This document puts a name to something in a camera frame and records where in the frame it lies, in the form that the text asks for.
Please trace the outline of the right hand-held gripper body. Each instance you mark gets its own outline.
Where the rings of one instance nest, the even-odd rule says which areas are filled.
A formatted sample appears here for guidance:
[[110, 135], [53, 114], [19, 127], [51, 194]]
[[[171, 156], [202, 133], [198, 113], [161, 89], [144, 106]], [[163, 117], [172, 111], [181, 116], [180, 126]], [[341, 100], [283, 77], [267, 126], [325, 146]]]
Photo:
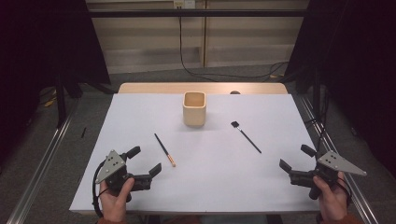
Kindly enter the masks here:
[[332, 151], [326, 153], [317, 151], [317, 155], [314, 158], [316, 159], [316, 166], [313, 170], [304, 172], [292, 169], [289, 173], [290, 183], [292, 185], [310, 188], [309, 198], [312, 200], [316, 200], [321, 194], [321, 190], [313, 181], [314, 176], [323, 179], [331, 188], [338, 183], [339, 172], [367, 175], [361, 168]]

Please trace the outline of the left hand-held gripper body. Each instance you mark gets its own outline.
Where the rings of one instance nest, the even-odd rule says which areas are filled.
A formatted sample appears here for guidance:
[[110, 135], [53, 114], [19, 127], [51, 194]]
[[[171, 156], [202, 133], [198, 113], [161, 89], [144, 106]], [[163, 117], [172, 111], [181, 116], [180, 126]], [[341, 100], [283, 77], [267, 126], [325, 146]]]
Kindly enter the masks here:
[[149, 173], [146, 175], [133, 175], [127, 171], [126, 162], [128, 159], [126, 158], [126, 153], [119, 154], [112, 149], [101, 163], [99, 172], [94, 178], [94, 183], [100, 184], [105, 181], [113, 193], [119, 194], [126, 180], [133, 178], [134, 186], [132, 191], [150, 189], [153, 177]]

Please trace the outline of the black brush with orange end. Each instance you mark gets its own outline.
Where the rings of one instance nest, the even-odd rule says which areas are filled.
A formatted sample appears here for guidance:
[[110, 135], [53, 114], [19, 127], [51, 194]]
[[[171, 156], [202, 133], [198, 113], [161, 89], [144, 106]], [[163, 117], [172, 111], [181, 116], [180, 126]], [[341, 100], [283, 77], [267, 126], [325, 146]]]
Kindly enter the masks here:
[[165, 153], [166, 157], [168, 158], [168, 160], [171, 162], [173, 167], [176, 167], [176, 162], [174, 161], [174, 159], [172, 158], [172, 156], [169, 154], [169, 152], [167, 151], [165, 145], [163, 144], [163, 142], [161, 141], [160, 137], [158, 136], [158, 134], [154, 134], [155, 138], [157, 139], [160, 147], [162, 148], [163, 152]]

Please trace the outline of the black brush with flat head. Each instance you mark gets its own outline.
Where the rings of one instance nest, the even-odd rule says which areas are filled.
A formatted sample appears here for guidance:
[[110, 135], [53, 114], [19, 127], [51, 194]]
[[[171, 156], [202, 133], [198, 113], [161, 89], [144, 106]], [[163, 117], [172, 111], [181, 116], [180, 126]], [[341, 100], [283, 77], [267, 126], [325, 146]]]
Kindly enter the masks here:
[[248, 135], [241, 129], [239, 123], [237, 121], [232, 121], [231, 125], [238, 130], [248, 141], [249, 143], [260, 153], [262, 154], [262, 151], [256, 146], [256, 144], [248, 137]]

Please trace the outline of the beige square cup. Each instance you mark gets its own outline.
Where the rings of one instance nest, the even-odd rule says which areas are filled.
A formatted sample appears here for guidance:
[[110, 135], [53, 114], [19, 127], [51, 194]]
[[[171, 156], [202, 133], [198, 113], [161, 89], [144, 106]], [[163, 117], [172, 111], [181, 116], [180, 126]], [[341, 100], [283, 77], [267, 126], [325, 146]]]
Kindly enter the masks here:
[[189, 91], [183, 98], [183, 121], [188, 126], [203, 126], [206, 115], [206, 95], [204, 92]]

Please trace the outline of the person's left hand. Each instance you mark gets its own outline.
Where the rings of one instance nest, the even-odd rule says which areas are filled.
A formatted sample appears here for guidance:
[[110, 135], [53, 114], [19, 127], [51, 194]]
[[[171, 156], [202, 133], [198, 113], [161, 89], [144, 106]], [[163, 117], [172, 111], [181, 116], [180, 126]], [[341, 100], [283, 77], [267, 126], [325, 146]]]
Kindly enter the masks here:
[[100, 190], [104, 191], [100, 196], [102, 213], [105, 219], [113, 221], [126, 220], [126, 201], [134, 186], [134, 179], [129, 178], [124, 184], [118, 196], [113, 196], [107, 189], [107, 184], [103, 181], [100, 184]]

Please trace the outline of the person's right hand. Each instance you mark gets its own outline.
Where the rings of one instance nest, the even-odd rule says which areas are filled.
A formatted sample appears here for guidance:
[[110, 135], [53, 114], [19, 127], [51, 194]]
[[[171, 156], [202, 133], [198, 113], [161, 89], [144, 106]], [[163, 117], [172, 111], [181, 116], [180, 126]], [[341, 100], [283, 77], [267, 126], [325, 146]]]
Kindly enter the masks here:
[[348, 214], [347, 193], [345, 191], [344, 174], [338, 173], [338, 183], [340, 186], [332, 188], [320, 177], [314, 176], [313, 181], [321, 190], [318, 197], [320, 214], [325, 220], [340, 220]]

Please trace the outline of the white table cover sheet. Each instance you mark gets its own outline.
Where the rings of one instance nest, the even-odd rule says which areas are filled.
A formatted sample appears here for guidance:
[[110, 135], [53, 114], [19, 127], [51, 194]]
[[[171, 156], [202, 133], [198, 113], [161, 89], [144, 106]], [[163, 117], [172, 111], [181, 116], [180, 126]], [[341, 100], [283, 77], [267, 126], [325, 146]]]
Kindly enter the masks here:
[[[313, 159], [301, 145], [312, 143], [289, 94], [209, 94], [205, 125], [184, 124], [180, 94], [127, 94], [113, 97], [86, 171], [70, 206], [92, 211], [92, 178], [112, 150], [140, 146], [128, 160], [130, 173], [162, 171], [149, 190], [133, 193], [127, 208], [148, 213], [267, 213], [309, 212], [318, 208], [307, 188], [290, 183], [279, 160], [296, 170], [311, 170]], [[241, 129], [260, 154], [232, 125]], [[173, 167], [154, 134], [176, 162]]]

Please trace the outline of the black metal stand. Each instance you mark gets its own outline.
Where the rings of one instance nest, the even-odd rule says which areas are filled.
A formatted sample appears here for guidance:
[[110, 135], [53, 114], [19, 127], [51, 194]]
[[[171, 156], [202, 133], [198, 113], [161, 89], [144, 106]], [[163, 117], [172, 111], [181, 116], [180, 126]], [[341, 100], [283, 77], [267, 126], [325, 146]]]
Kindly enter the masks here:
[[313, 84], [313, 110], [315, 120], [320, 120], [320, 73], [317, 68]]
[[64, 84], [61, 75], [57, 75], [56, 77], [56, 99], [57, 99], [57, 107], [58, 107], [57, 127], [61, 128], [67, 117], [65, 99], [64, 99]]

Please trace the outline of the black curtain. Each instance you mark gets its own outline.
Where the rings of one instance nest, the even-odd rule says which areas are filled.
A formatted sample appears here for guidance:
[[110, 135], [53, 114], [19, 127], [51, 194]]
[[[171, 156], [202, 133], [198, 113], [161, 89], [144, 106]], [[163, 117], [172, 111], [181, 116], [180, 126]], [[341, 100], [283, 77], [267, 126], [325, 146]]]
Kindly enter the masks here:
[[309, 0], [285, 77], [325, 85], [396, 178], [396, 0]]
[[0, 0], [0, 166], [59, 82], [74, 97], [110, 82], [86, 0]]

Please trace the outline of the black horizontal bar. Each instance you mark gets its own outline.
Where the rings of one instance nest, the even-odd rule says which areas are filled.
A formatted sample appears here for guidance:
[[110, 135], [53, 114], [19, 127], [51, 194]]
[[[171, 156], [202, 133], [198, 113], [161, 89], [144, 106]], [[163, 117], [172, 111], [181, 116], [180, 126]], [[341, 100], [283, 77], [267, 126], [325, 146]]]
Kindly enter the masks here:
[[157, 17], [304, 17], [303, 9], [90, 9], [93, 18], [157, 18]]

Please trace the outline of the aluminium floor rail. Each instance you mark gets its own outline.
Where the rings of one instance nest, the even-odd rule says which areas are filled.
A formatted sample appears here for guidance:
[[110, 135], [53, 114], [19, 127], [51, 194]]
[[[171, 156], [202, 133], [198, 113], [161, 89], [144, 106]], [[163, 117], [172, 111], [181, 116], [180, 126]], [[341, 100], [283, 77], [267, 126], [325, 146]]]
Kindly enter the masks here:
[[70, 103], [69, 110], [67, 111], [65, 117], [59, 115], [61, 123], [56, 127], [51, 137], [50, 142], [46, 147], [46, 151], [40, 159], [39, 164], [32, 172], [32, 177], [30, 178], [23, 194], [16, 203], [12, 213], [10, 214], [7, 224], [23, 224], [34, 201], [39, 189], [41, 188], [42, 181], [45, 178], [50, 164], [53, 161], [55, 154], [59, 146], [61, 145], [65, 134], [67, 133], [68, 127], [72, 118], [74, 117], [80, 100], [72, 100]]
[[[310, 124], [314, 127], [315, 132], [318, 135], [318, 139], [315, 140], [316, 149], [339, 153], [331, 137], [325, 130], [323, 123], [321, 121], [315, 120], [313, 105], [309, 99], [306, 96], [301, 96], [300, 102], [303, 105], [304, 114], [308, 116], [310, 119]], [[349, 186], [350, 192], [352, 193], [352, 202], [359, 212], [362, 221], [365, 224], [379, 224], [371, 205], [368, 203], [366, 197], [363, 195], [363, 192], [355, 180], [355, 175], [345, 172], [344, 178], [347, 185]]]

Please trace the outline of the white wall outlet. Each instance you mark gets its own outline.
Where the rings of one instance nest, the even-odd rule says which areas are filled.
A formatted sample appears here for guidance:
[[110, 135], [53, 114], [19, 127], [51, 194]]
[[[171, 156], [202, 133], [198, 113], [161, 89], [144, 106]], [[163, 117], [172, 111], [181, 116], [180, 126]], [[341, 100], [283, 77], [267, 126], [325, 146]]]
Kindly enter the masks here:
[[173, 5], [175, 9], [195, 9], [195, 0], [173, 0]]

